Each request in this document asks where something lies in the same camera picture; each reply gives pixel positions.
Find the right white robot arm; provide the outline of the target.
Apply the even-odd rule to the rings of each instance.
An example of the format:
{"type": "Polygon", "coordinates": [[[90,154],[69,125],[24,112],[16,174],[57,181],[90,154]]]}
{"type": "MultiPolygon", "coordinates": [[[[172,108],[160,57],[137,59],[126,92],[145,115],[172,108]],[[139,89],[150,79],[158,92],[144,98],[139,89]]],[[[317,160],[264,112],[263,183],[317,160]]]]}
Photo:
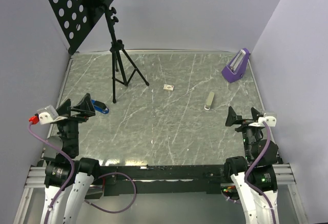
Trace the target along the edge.
{"type": "Polygon", "coordinates": [[[278,162],[278,146],[272,141],[274,113],[251,108],[251,119],[228,108],[226,127],[236,126],[243,138],[244,155],[226,159],[224,176],[235,186],[222,191],[228,201],[240,202],[247,223],[279,223],[277,178],[273,165],[278,162]]]}

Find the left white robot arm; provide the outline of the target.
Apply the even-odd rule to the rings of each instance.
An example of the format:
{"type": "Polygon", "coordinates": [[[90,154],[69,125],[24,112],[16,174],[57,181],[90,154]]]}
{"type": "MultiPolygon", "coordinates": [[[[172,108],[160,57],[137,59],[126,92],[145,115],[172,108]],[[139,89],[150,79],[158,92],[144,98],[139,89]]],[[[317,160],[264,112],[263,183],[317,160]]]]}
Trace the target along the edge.
{"type": "Polygon", "coordinates": [[[89,186],[101,178],[98,160],[75,160],[79,155],[79,124],[92,116],[95,108],[89,93],[75,106],[67,99],[58,108],[49,105],[37,112],[40,124],[54,124],[58,129],[45,140],[42,223],[75,223],[89,186]]]}

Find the small white staple box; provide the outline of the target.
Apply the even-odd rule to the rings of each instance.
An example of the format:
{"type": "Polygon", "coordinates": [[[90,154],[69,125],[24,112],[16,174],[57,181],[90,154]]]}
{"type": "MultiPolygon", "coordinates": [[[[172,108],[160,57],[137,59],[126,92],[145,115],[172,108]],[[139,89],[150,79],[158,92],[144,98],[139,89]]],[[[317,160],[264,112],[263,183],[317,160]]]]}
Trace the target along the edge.
{"type": "Polygon", "coordinates": [[[174,86],[173,85],[164,84],[163,89],[164,90],[167,90],[167,91],[174,91],[174,86]]]}

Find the blue black stapler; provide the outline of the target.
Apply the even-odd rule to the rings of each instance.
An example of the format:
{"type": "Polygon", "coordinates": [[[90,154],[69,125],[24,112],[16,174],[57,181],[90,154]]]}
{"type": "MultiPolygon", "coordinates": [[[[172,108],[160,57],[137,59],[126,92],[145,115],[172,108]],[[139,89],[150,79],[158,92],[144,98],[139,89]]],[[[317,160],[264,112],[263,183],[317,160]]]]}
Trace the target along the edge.
{"type": "Polygon", "coordinates": [[[97,101],[97,100],[91,100],[93,107],[96,111],[102,113],[102,114],[108,114],[109,113],[109,108],[106,106],[106,104],[97,101]]]}

